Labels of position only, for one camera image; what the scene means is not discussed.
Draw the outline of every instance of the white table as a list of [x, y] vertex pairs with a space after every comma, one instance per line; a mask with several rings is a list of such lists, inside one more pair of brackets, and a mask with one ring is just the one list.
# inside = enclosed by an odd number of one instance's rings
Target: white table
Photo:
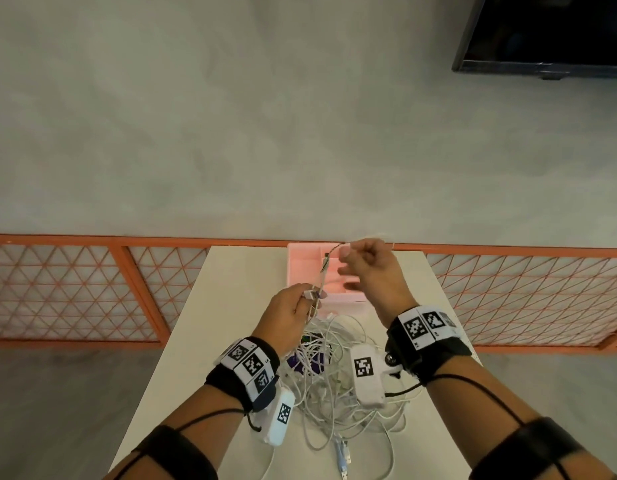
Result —
[[[440, 306], [460, 325], [425, 256], [413, 251], [398, 251], [396, 255], [417, 301]], [[285, 248], [214, 246], [210, 250], [112, 466], [201, 386], [213, 360], [228, 344], [250, 334], [271, 297], [285, 287], [285, 274]], [[354, 313], [371, 337], [378, 343], [385, 342], [385, 330], [370, 306], [357, 305]], [[411, 402], [406, 414], [406, 430], [392, 435], [396, 453], [392, 478], [468, 478], [470, 468], [425, 390]], [[267, 479], [340, 478], [334, 448], [311, 451], [305, 444], [300, 421], [301, 413], [294, 411]], [[323, 440], [315, 432], [313, 443]], [[351, 480], [377, 478], [389, 466], [389, 446], [384, 435], [364, 433], [351, 442], [350, 448]], [[256, 441], [246, 421], [242, 422], [219, 477], [259, 479], [271, 450], [269, 445]]]

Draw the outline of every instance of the hand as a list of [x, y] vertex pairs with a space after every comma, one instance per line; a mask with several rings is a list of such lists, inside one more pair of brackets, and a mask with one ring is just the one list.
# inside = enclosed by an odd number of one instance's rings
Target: hand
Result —
[[[280, 291], [271, 298], [271, 303], [251, 335], [265, 340], [283, 358], [291, 352], [302, 338], [306, 318], [313, 302], [304, 298], [306, 290], [313, 285], [300, 283]], [[322, 291], [321, 298], [326, 298]]]
[[339, 274], [360, 278], [359, 283], [345, 283], [345, 288], [364, 292], [386, 328], [400, 313], [417, 306], [390, 244], [381, 239], [352, 242], [350, 249], [340, 251], [340, 261], [346, 266], [337, 270]]

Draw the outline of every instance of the pink container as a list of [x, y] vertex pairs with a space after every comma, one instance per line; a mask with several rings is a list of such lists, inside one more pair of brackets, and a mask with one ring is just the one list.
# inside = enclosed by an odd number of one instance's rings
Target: pink container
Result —
[[[320, 286], [322, 261], [325, 255], [337, 246], [337, 242], [291, 242], [288, 244], [288, 259], [286, 271], [287, 286], [297, 283], [311, 283]], [[340, 276], [337, 268], [345, 266], [340, 261], [340, 250], [348, 244], [343, 244], [331, 254], [324, 290], [329, 294], [322, 301], [325, 303], [350, 303], [366, 301], [364, 293], [350, 291], [344, 288], [346, 282], [359, 281], [354, 276]]]

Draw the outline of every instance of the person's right hand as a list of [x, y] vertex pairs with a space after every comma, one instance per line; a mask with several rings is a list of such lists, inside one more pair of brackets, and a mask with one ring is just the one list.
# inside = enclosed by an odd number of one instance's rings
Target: person's right hand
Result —
[[388, 328], [400, 313], [417, 306], [391, 245], [381, 239], [362, 239], [343, 247], [337, 270], [343, 276], [358, 276], [359, 283], [345, 283], [348, 290], [362, 291]]

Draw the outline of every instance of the black monitor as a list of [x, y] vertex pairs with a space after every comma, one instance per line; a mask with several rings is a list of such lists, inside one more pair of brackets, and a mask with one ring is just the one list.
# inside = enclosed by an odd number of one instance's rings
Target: black monitor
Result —
[[617, 77], [617, 0], [476, 0], [453, 70]]

